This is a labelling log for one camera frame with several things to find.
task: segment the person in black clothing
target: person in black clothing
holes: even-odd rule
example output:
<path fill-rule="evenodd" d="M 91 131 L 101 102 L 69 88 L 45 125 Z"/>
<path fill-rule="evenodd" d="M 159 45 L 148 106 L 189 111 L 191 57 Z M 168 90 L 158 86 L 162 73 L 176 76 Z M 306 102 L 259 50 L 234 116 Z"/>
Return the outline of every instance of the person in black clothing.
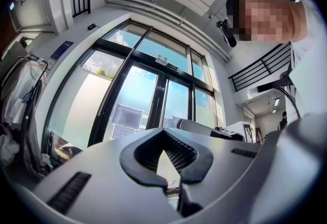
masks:
<path fill-rule="evenodd" d="M 287 126 L 287 113 L 285 111 L 283 112 L 282 121 L 278 124 L 278 130 L 283 130 L 286 126 Z"/>

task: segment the sky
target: sky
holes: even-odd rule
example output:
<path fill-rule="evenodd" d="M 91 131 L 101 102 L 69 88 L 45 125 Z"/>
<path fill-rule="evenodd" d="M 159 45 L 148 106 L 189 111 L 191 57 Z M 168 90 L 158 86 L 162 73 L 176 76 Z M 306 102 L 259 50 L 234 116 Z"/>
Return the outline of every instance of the sky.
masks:
<path fill-rule="evenodd" d="M 119 30 L 108 40 L 127 47 L 133 47 L 139 38 L 140 37 L 137 35 Z M 155 42 L 146 39 L 138 50 L 153 57 L 160 54 L 162 57 L 168 58 L 168 62 L 172 65 L 179 67 L 185 72 L 188 71 L 188 62 L 185 56 Z M 84 63 L 83 68 L 94 73 L 99 69 L 105 69 L 108 74 L 115 74 L 122 63 L 122 59 L 95 51 Z M 202 67 L 193 63 L 193 69 L 195 77 L 205 81 Z M 144 114 L 148 115 L 156 79 L 157 75 L 133 66 L 125 79 L 116 104 L 143 110 Z M 207 94 L 196 90 L 195 95 L 197 105 L 209 108 L 209 97 Z M 170 81 L 168 85 L 165 117 L 170 119 L 173 117 L 187 118 L 187 112 L 188 88 Z"/>

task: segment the neck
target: neck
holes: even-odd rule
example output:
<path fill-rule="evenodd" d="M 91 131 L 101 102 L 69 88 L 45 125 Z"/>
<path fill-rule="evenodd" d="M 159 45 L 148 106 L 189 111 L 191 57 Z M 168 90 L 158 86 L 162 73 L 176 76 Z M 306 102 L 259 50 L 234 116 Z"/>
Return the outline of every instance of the neck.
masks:
<path fill-rule="evenodd" d="M 306 11 L 302 2 L 290 2 L 289 5 L 293 17 L 293 34 L 290 41 L 297 42 L 308 36 Z"/>

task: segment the window frame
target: window frame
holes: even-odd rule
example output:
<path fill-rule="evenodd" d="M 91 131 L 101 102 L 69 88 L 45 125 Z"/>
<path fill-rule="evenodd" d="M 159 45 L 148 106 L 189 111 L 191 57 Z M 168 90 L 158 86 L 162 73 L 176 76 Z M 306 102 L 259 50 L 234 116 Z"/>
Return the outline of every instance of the window frame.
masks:
<path fill-rule="evenodd" d="M 146 28 L 146 32 L 140 37 L 138 42 L 134 45 L 133 48 L 112 42 L 107 41 L 106 39 L 109 38 L 111 35 L 113 35 L 115 32 L 117 32 L 120 29 L 125 28 L 129 24 L 138 25 L 140 27 Z M 152 57 L 146 53 L 138 51 L 139 45 L 143 42 L 144 39 L 148 37 L 151 31 L 154 31 L 158 33 L 159 35 L 162 35 L 168 39 L 173 40 L 174 42 L 182 45 L 185 47 L 186 50 L 186 59 L 188 61 L 188 73 L 184 72 L 182 70 L 179 71 L 173 71 L 169 69 L 168 67 L 161 65 L 157 62 L 155 62 L 155 57 Z M 79 66 L 85 63 L 85 61 L 89 58 L 89 56 L 94 51 L 100 51 L 103 53 L 107 53 L 109 55 L 119 57 L 123 59 L 123 63 L 121 64 L 120 68 L 118 69 L 115 77 L 113 78 L 110 86 L 108 87 L 106 94 L 104 98 L 102 99 L 101 105 L 99 107 L 99 110 L 97 112 L 97 116 L 95 117 L 91 133 L 88 140 L 88 147 L 91 145 L 94 145 L 96 143 L 102 142 L 106 130 L 107 123 L 109 121 L 109 117 L 113 108 L 113 105 L 116 101 L 116 98 L 118 94 L 120 93 L 121 87 L 125 82 L 126 76 L 132 67 L 132 65 L 135 65 L 137 63 L 137 66 L 143 66 L 146 67 L 147 70 L 152 70 L 153 72 L 158 74 L 158 80 L 156 84 L 156 90 L 155 94 L 159 94 L 159 97 L 156 96 L 156 98 L 159 98 L 158 106 L 160 108 L 155 108 L 149 112 L 149 128 L 158 127 L 161 123 L 161 116 L 155 116 L 150 119 L 150 113 L 157 113 L 159 115 L 162 114 L 164 111 L 164 101 L 167 97 L 166 89 L 168 89 L 168 83 L 169 80 L 177 82 L 181 85 L 186 86 L 189 89 L 188 94 L 188 119 L 196 121 L 196 99 L 195 99 L 195 88 L 204 91 L 208 95 L 211 96 L 211 108 L 213 110 L 214 114 L 214 126 L 217 126 L 218 120 L 217 120 L 217 111 L 216 111 L 216 105 L 215 105 L 215 96 L 214 96 L 214 88 L 212 87 L 211 78 L 209 74 L 209 70 L 207 68 L 205 57 L 201 54 L 197 53 L 194 49 L 192 49 L 189 45 L 177 40 L 176 38 L 157 30 L 156 28 L 148 25 L 144 25 L 142 23 L 132 21 L 131 19 L 128 19 L 121 24 L 117 25 L 113 29 L 111 29 L 108 33 L 103 35 L 101 38 L 99 38 L 77 61 L 76 63 L 71 67 L 69 72 L 66 74 L 62 82 L 60 83 L 55 96 L 51 102 L 48 114 L 46 116 L 45 125 L 43 129 L 43 136 L 42 136 L 42 142 L 41 142 L 41 151 L 43 153 L 50 154 L 51 149 L 51 137 L 49 135 L 49 124 L 50 119 L 54 110 L 54 107 L 56 105 L 56 102 L 68 82 L 71 75 L 74 73 L 75 69 Z M 208 78 L 208 83 L 203 82 L 200 79 L 197 79 L 194 77 L 193 72 L 193 63 L 192 63 L 192 54 L 197 54 L 201 57 L 202 65 L 204 69 L 204 73 L 206 78 Z"/>

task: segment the large window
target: large window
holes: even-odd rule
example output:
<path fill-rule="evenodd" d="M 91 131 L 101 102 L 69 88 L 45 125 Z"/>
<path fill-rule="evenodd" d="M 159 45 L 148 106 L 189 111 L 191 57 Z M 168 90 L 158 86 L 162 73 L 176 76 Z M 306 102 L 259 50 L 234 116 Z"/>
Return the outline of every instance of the large window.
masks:
<path fill-rule="evenodd" d="M 158 63 L 158 55 L 168 64 Z M 217 126 L 205 59 L 131 20 L 97 40 L 59 88 L 46 119 L 42 151 L 62 162 L 101 141 L 176 127 L 179 119 Z"/>

